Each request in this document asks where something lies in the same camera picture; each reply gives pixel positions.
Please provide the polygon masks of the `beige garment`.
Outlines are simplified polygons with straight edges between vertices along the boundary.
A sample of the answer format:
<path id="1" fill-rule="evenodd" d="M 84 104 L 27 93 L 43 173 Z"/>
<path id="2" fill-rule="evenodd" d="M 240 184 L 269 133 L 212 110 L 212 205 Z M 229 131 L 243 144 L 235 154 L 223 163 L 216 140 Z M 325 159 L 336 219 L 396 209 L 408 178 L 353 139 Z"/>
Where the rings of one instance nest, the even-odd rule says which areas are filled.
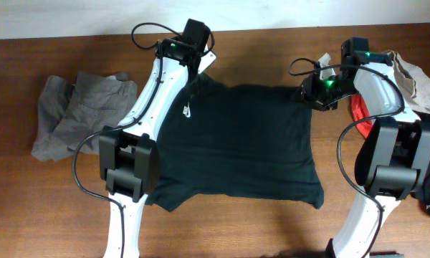
<path id="1" fill-rule="evenodd" d="M 398 52 L 387 50 L 386 54 L 393 60 L 394 77 L 408 105 L 430 114 L 430 78 L 419 66 L 403 60 Z"/>

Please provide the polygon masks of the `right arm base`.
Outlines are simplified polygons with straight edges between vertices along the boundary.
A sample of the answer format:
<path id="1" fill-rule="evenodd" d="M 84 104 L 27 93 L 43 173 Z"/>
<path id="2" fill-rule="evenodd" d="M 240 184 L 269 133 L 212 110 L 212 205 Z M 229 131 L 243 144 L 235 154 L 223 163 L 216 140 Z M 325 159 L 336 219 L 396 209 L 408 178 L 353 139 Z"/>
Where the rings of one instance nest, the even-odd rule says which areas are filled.
<path id="1" fill-rule="evenodd" d="M 368 258 L 405 258 L 404 254 L 397 252 L 374 252 L 367 255 Z M 330 239 L 325 251 L 324 258 L 336 258 L 335 251 L 333 249 L 333 239 Z"/>

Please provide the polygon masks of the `dark green t-shirt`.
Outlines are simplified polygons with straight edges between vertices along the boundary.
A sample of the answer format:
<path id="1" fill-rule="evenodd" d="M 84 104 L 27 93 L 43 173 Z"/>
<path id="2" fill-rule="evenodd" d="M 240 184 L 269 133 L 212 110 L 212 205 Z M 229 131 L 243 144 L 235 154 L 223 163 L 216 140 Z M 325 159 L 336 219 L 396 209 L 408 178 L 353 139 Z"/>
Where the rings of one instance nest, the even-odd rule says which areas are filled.
<path id="1" fill-rule="evenodd" d="M 228 87 L 208 75 L 196 86 L 177 94 L 160 128 L 161 177 L 147 204 L 173 211 L 195 195 L 223 194 L 323 205 L 312 111 L 296 87 Z"/>

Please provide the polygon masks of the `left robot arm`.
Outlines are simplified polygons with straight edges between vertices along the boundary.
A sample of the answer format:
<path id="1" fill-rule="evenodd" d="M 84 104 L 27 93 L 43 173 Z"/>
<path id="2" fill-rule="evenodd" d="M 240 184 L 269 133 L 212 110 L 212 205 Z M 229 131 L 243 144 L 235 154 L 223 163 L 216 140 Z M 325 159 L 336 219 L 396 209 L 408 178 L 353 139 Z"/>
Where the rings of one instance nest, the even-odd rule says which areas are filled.
<path id="1" fill-rule="evenodd" d="M 216 60 L 209 49 L 202 55 L 176 40 L 165 40 L 132 109 L 117 128 L 105 127 L 100 134 L 100 174 L 112 200 L 106 257 L 140 255 L 143 209 L 160 174 L 158 133 L 178 93 Z"/>

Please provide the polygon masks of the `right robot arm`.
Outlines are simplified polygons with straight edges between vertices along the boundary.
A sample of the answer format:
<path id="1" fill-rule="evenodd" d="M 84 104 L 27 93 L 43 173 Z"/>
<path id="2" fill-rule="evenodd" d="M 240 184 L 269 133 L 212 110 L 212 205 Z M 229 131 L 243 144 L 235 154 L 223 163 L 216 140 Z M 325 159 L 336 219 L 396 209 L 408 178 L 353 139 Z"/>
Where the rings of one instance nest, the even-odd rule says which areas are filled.
<path id="1" fill-rule="evenodd" d="M 357 195 L 325 256 L 369 257 L 386 218 L 422 187 L 430 167 L 430 120 L 406 104 L 388 55 L 350 50 L 341 57 L 338 66 L 312 61 L 300 93 L 320 111 L 354 94 L 366 103 L 373 127 L 355 160 L 355 180 L 348 182 Z"/>

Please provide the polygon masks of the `grey folded trousers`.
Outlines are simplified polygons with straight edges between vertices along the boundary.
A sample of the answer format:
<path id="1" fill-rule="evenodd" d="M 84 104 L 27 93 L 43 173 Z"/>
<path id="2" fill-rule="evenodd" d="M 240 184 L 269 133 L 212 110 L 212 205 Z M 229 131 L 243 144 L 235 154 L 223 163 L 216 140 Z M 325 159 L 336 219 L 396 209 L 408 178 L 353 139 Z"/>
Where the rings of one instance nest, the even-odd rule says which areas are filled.
<path id="1" fill-rule="evenodd" d="M 47 78 L 38 99 L 38 130 L 31 154 L 60 161 L 87 136 L 115 127 L 137 100 L 138 86 L 124 72 L 102 77 L 78 72 L 75 83 Z"/>

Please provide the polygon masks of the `red garment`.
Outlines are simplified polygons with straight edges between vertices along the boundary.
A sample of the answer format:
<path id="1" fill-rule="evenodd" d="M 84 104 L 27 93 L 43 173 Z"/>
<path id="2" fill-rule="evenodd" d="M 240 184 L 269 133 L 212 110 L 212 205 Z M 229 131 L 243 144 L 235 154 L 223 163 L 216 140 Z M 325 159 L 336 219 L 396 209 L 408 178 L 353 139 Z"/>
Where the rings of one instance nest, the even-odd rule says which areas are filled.
<path id="1" fill-rule="evenodd" d="M 352 95 L 350 97 L 350 110 L 355 122 L 370 115 L 364 99 L 360 95 Z M 373 127 L 373 122 L 368 120 L 357 124 L 355 127 L 364 138 L 367 138 Z"/>

